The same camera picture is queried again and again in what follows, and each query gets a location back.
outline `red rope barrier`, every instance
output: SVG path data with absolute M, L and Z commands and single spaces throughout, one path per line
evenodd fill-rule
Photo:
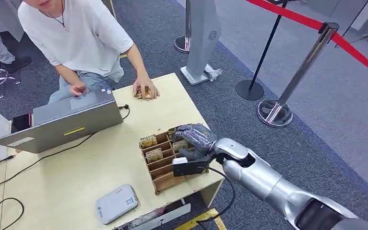
M 306 25 L 312 29 L 319 30 L 322 27 L 322 23 L 317 20 L 301 15 L 299 13 L 293 12 L 291 10 L 281 8 L 265 0 L 247 0 L 247 1 L 254 5 L 262 7 L 268 11 L 271 11 L 273 13 L 276 13 L 283 17 L 291 19 L 295 22 Z M 357 49 L 355 49 L 349 42 L 347 42 L 343 37 L 341 37 L 338 33 L 335 33 L 335 35 L 332 37 L 332 40 L 336 44 L 338 44 L 342 49 L 344 49 L 348 54 L 352 55 L 354 58 L 360 61 L 363 65 L 368 67 L 368 59 L 363 54 L 361 54 Z

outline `logo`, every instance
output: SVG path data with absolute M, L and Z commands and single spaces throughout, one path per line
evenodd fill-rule
M 218 36 L 218 32 L 215 30 L 212 30 L 208 35 L 208 40 L 213 41 Z
M 97 210 L 99 211 L 100 218 L 103 218 L 102 209 L 100 207 L 97 207 Z

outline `table leg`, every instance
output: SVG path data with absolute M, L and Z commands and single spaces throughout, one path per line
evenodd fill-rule
M 200 191 L 202 199 L 208 208 L 211 206 L 212 201 L 215 199 L 215 196 L 218 193 L 219 188 L 222 186 L 222 183 L 223 179 L 214 184 L 211 184 L 210 186 Z

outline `robotic arm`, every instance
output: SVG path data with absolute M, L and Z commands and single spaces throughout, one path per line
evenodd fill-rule
M 195 160 L 193 164 L 206 162 L 207 165 L 216 159 L 228 178 L 269 204 L 296 230 L 368 230 L 368 222 L 359 219 L 342 205 L 297 187 L 252 150 L 229 138 L 215 140 L 215 136 L 208 133 L 209 130 L 199 131 L 199 125 L 186 126 L 183 131 L 176 133 L 176 136 L 183 137 L 195 146 L 196 152 L 192 153 L 192 157 L 195 155 L 198 159 L 204 159 Z M 205 147 L 209 149 L 206 153 L 203 151 Z M 184 155 L 191 158 L 188 152 L 184 152 Z

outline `wooden compartment box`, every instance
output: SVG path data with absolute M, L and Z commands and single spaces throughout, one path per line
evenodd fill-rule
M 185 180 L 185 176 L 174 177 L 172 168 L 172 160 L 177 158 L 177 155 L 179 154 L 179 151 L 174 152 L 173 150 L 173 140 L 171 134 L 173 131 L 175 131 L 175 129 L 176 128 L 172 128 L 167 132 L 156 135 L 155 139 L 157 140 L 157 144 L 154 144 L 151 147 L 142 148 L 142 145 L 139 142 L 139 147 L 147 164 L 147 169 L 151 176 L 156 195 L 160 194 L 163 190 L 166 190 L 167 188 L 179 184 Z M 158 148 L 161 148 L 163 157 L 162 159 L 151 162 L 149 157 L 146 157 L 146 153 Z

